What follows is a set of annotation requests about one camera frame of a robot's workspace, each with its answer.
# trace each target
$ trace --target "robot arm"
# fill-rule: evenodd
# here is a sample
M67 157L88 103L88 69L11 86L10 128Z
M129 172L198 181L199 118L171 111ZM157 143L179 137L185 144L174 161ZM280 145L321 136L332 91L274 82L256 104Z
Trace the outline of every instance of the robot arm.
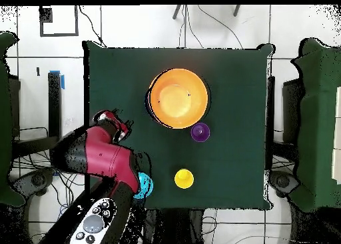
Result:
M88 129L80 127L63 137L50 152L52 166L102 179L99 185L102 192L71 231L70 244L118 244L133 195L140 189L135 154L117 144L127 136L129 126L112 111L97 113L94 122Z

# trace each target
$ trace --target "tiled floor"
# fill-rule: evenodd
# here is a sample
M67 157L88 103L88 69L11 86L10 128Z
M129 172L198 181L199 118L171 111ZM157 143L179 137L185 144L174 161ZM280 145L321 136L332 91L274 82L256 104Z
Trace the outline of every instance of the tiled floor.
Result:
M338 21L332 9L313 5L241 5L237 17L234 17L235 5L200 7L228 25L244 48L255 49L263 43L276 46L272 60L272 74L276 77L274 127L282 131L281 89L285 81L298 77L290 60L298 56L300 41L306 37L317 37L332 46L341 44ZM71 30L73 7L52 8L55 20L45 23L45 31L62 33ZM175 5L82 6L82 11L93 22L94 30L109 47L178 47L183 18L180 10L178 17L173 20L174 10ZM66 134L83 124L81 41L99 40L89 20L80 13L78 37L40 37L38 7L19 7L18 14L15 7L11 11L14 12L5 15L3 12L0 30L15 32L20 39L17 46L9 48L7 64L11 73L18 75L21 80L21 127L47 127L47 73L59 70L65 75L62 122L63 134ZM240 48L234 35L205 15L197 5L189 5L188 14L190 26L186 30L186 47L200 48L190 31L192 29L205 48ZM183 28L180 46L184 46ZM38 130L27 131L24 138L35 138L43 134L43 131ZM275 132L274 135L277 141L282 140L281 132ZM75 182L82 183L81 178L78 176ZM60 191L60 201L65 203L63 184L58 177L53 183ZM83 187L72 185L71 188L78 195ZM291 223L288 202L278 198L271 188L268 198L274 206L267 212L219 210L216 214L216 229L204 235L205 244L287 244ZM56 191L52 187L46 195L35 197L29 214L30 233L46 232L57 220L59 210ZM205 216L213 217L214 214L214 209L205 211ZM213 219L205 218L203 232L213 228ZM37 242L39 238L40 235L37 235L33 240Z

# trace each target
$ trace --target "blue tape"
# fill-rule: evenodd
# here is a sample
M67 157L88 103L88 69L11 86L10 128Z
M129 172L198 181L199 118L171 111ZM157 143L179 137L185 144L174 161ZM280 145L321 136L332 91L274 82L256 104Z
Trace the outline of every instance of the blue tape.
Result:
M61 89L65 89L64 75L61 76Z
M61 71L50 71L50 73L58 73L59 75L61 74ZM61 76L61 89L65 89L65 79L64 75Z

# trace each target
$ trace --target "purple ball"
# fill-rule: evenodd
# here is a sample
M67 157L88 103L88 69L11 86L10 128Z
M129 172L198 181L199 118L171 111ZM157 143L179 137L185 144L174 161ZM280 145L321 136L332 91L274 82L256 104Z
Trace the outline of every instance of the purple ball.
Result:
M210 128L205 123L197 123L190 130L190 136L196 142L204 142L210 137Z

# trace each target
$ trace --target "blue ball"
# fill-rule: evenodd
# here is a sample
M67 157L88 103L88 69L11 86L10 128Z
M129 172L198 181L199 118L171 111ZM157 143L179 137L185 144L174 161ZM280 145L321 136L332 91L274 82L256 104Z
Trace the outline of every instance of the blue ball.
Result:
M139 180L140 180L141 190L139 193L134 195L135 199L143 199L145 197L148 197L152 193L152 190L153 190L153 181L148 175L146 175L145 173L139 172Z

